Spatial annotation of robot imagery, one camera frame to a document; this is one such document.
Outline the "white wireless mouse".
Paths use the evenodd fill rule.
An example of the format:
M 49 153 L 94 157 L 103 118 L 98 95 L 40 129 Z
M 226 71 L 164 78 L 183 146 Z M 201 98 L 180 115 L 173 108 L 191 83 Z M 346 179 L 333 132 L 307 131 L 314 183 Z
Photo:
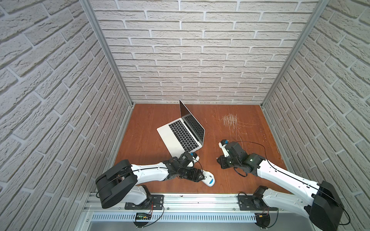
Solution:
M 211 172 L 204 170 L 202 172 L 202 175 L 203 175 L 204 178 L 201 181 L 204 184 L 206 184 L 209 187 L 214 186 L 214 184 L 215 184 L 215 178 L 214 178 L 214 175 Z

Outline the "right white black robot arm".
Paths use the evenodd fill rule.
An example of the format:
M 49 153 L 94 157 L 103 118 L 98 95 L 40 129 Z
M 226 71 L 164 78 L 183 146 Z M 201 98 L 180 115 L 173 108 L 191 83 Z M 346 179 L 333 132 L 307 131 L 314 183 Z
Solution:
M 249 174 L 273 182 L 288 193 L 281 193 L 266 186 L 259 186 L 251 197 L 257 210 L 277 208 L 308 218 L 322 231 L 336 231 L 343 215 L 348 215 L 334 186 L 299 177 L 273 164 L 267 156 L 248 154 L 238 141 L 222 140 L 222 149 L 217 162 L 222 169 L 241 169 Z

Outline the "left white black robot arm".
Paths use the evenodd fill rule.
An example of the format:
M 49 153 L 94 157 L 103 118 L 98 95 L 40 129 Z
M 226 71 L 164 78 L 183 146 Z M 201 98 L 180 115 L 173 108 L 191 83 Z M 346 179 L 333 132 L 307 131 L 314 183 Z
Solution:
M 163 182 L 175 178 L 192 182 L 203 182 L 212 187 L 215 179 L 212 173 L 202 168 L 195 168 L 199 157 L 196 153 L 183 153 L 179 157 L 153 165 L 135 165 L 127 159 L 117 163 L 95 180 L 97 194 L 103 209 L 108 209 L 120 202 L 128 203 L 135 209 L 150 209 L 155 199 L 147 182 Z

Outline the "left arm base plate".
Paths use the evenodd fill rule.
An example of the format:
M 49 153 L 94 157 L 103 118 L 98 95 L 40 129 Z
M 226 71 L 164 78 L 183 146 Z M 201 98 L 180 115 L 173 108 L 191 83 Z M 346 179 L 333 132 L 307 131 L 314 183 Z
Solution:
M 125 210 L 162 210 L 163 203 L 163 194 L 152 194 L 141 204 L 135 205 L 134 203 L 126 203 L 124 208 Z

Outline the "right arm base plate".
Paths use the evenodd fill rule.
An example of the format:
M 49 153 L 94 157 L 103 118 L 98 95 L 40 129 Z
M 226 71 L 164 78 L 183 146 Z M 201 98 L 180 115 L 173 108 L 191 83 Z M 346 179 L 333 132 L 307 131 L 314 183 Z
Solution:
M 277 211 L 277 208 L 268 207 L 262 199 L 253 195 L 239 193 L 237 199 L 240 211 Z

